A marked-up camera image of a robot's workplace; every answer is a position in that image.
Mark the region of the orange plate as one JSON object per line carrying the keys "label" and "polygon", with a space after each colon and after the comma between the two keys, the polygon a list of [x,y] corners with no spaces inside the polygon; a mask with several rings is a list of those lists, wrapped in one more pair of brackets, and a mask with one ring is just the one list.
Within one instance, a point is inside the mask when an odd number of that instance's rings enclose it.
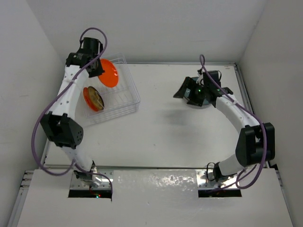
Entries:
{"label": "orange plate", "polygon": [[91,110],[98,112],[104,109],[103,99],[94,87],[84,87],[83,97]]}
{"label": "orange plate", "polygon": [[98,76],[98,79],[106,87],[116,87],[119,82],[119,75],[116,67],[107,59],[101,59],[100,63],[104,72]]}

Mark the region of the brown yellow patterned plate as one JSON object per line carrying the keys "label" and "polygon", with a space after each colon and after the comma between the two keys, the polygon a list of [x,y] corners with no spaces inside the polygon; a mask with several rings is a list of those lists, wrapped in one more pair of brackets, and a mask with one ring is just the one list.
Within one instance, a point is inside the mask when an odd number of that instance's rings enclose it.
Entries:
{"label": "brown yellow patterned plate", "polygon": [[90,107],[94,111],[101,111],[104,109],[104,101],[99,92],[92,86],[88,87],[88,101]]}

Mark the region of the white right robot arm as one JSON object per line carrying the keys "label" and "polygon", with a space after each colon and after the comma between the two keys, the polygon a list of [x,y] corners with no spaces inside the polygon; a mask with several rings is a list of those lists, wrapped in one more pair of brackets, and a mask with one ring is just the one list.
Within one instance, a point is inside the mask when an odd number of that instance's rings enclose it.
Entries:
{"label": "white right robot arm", "polygon": [[188,105],[202,107],[212,104],[225,115],[239,134],[235,153],[213,168],[216,182],[262,161],[275,158],[275,128],[271,123],[261,125],[252,114],[237,105],[237,99],[228,87],[221,87],[221,73],[198,70],[198,77],[185,77],[174,98],[186,99]]}

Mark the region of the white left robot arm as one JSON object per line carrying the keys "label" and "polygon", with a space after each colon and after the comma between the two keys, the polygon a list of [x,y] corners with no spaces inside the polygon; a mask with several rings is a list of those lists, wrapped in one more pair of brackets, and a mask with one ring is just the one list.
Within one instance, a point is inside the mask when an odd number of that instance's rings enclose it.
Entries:
{"label": "white left robot arm", "polygon": [[103,73],[102,51],[103,45],[98,39],[84,37],[80,41],[78,51],[66,59],[58,97],[40,120],[47,138],[64,151],[75,173],[86,181],[94,180],[94,162],[80,146],[84,130],[75,121],[75,113],[86,80]]}

